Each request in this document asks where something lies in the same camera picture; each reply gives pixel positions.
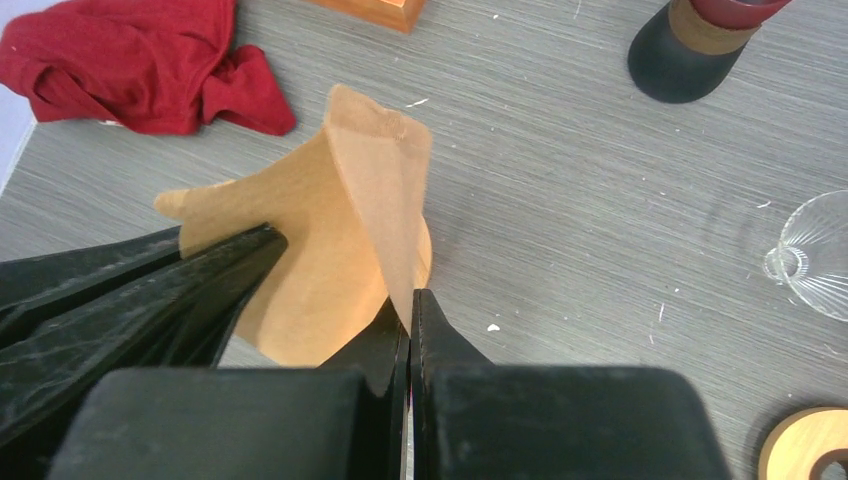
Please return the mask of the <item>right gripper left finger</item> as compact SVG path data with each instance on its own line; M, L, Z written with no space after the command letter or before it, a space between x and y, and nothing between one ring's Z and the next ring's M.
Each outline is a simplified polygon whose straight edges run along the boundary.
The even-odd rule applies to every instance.
M394 309L316 368L136 368L86 397L52 479L398 479L409 340Z

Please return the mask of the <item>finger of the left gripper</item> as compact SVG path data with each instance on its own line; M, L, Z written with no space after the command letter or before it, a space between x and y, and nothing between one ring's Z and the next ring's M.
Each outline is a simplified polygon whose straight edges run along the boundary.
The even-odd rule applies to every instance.
M211 367L287 249L269 225L235 234L1 343L1 475L42 479L82 401L111 371Z
M179 229L1 264L1 343L180 259Z

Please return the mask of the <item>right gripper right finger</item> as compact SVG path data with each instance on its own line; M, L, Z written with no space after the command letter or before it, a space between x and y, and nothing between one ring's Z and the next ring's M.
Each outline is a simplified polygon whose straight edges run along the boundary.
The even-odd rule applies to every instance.
M695 388L645 366L503 365L417 290L411 328L418 479L727 479Z

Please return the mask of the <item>brown paper coffee filter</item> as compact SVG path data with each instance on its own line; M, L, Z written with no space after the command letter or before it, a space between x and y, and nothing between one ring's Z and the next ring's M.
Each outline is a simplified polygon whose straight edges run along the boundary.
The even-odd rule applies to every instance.
M238 337L286 367L315 367L391 304L410 327L432 266L423 217L432 136L421 122L334 86L318 132L267 168L159 194L189 256L268 224L286 251L244 307Z

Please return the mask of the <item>clear glass dripper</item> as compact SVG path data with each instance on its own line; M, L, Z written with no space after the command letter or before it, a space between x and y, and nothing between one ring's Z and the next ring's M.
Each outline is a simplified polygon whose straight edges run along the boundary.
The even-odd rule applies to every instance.
M847 192L820 194L786 220L764 272L814 311L847 320Z

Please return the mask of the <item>red cloth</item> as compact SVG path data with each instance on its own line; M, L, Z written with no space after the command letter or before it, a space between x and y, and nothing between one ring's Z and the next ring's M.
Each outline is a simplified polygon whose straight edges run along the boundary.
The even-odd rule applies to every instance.
M191 135L217 119L282 136L296 118L233 1L65 1L11 20L1 81L41 122Z

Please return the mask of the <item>orange wooden compartment tray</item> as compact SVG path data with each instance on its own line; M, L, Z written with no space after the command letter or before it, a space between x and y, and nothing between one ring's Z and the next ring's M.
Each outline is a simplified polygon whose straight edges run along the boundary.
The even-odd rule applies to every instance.
M426 0L309 0L366 22L410 34Z

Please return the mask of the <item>red black carafe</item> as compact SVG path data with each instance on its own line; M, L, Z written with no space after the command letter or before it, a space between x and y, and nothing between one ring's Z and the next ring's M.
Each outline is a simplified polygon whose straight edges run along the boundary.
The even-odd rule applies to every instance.
M751 38L789 0L673 0L635 35L627 67L635 86L662 103L715 90Z

